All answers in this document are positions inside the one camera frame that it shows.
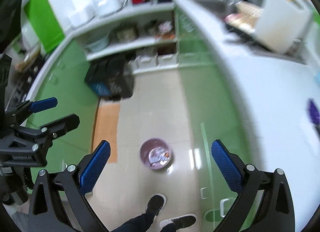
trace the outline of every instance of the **black sneaker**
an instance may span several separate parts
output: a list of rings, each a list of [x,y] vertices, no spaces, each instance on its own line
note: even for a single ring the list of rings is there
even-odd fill
[[[194,223],[197,221],[197,216],[195,214],[186,214],[180,217],[168,219],[168,220],[162,220],[160,222],[160,228],[164,228],[165,226],[174,223],[176,229],[180,228],[188,228],[191,227]]]
[[[153,214],[155,217],[158,216],[167,203],[167,197],[163,194],[157,193],[151,197],[148,202],[146,212]]]

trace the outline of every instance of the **tiled floor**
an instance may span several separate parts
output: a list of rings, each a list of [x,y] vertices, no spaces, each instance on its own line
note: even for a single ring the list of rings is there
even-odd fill
[[[155,193],[168,202],[148,231],[159,232],[163,219],[187,213],[200,215],[197,172],[190,161],[191,129],[178,71],[136,77],[132,98],[120,102],[117,132],[118,162],[108,163],[88,198],[92,208],[111,231],[145,211]],[[152,171],[139,159],[146,139],[164,139],[173,150],[169,168]],[[200,231],[200,219],[184,232]]]

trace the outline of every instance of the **orange mat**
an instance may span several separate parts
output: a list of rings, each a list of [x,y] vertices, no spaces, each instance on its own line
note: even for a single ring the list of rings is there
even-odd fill
[[[96,149],[101,140],[107,140],[111,146],[111,155],[108,163],[118,162],[117,128],[119,111],[119,103],[106,103],[100,106],[97,111],[92,151]]]

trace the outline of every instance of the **green cabinet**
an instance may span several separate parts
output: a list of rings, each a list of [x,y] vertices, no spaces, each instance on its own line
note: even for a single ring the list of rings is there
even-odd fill
[[[201,162],[197,176],[202,231],[212,232],[237,194],[229,189],[213,160],[211,144],[220,139],[245,163],[250,162],[250,151],[230,90],[215,63],[215,55],[190,20],[179,9],[176,13],[179,20],[179,73],[190,114],[194,154]],[[248,227],[252,219],[251,214],[243,228]]]
[[[48,171],[61,171],[66,165],[78,164],[84,155],[91,152],[99,98],[84,82],[89,66],[83,49],[72,41],[51,67],[36,96],[36,100],[56,97],[58,105],[33,114],[28,119],[28,126],[39,127],[72,113],[80,118],[77,129],[53,142],[47,155]],[[39,170],[32,169],[34,179]]]
[[[213,64],[211,53],[195,25],[180,10],[176,9],[179,33],[179,66]]]

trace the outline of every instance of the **white appliance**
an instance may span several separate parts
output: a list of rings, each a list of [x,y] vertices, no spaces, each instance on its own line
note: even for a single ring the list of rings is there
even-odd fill
[[[269,49],[284,54],[295,39],[303,37],[311,15],[312,10],[305,0],[265,0],[254,37]]]
[[[82,9],[73,11],[69,16],[69,20],[74,28],[85,25],[94,17],[94,9],[92,4],[88,4]]]
[[[122,0],[92,0],[97,16],[107,16],[122,8]]]

